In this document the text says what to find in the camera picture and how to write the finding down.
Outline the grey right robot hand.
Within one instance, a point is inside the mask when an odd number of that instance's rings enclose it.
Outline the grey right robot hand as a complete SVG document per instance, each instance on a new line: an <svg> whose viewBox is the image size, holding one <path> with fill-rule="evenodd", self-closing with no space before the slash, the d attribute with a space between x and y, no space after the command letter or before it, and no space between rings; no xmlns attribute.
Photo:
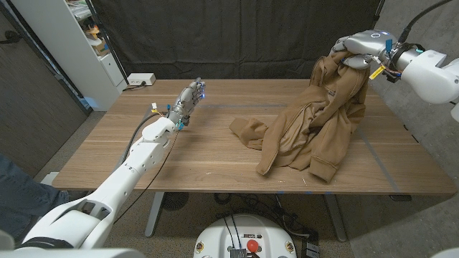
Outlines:
<svg viewBox="0 0 459 258"><path fill-rule="evenodd" d="M342 62L351 68L364 70L376 59L384 65L389 63L392 46L387 42L395 43L395 36L381 30L366 30L339 38L332 46L330 54L350 52L351 56L344 57Z"/></svg>

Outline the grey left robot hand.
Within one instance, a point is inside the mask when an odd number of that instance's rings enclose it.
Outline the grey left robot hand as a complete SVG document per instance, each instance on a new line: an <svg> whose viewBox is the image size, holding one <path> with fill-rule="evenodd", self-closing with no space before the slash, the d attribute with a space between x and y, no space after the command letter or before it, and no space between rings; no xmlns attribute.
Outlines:
<svg viewBox="0 0 459 258"><path fill-rule="evenodd" d="M205 82L202 81L200 77L196 78L195 81L182 90L176 98L175 103L169 109L166 117L171 120L179 130L189 124L189 119L195 106L200 100L205 98L205 87Z"/></svg>

